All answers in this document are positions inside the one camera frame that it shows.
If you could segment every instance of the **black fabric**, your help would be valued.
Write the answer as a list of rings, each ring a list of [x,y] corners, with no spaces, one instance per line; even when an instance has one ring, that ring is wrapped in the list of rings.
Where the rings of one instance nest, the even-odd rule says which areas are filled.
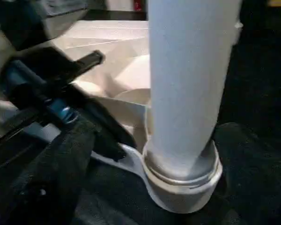
[[[69,224],[94,141],[95,127],[83,117],[63,131],[1,193],[0,224]]]

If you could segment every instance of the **white cylinder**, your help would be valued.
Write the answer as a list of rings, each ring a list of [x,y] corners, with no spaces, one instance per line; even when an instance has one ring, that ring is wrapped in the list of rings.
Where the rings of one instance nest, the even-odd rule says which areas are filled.
[[[151,167],[187,180],[217,121],[240,0],[149,0]]]

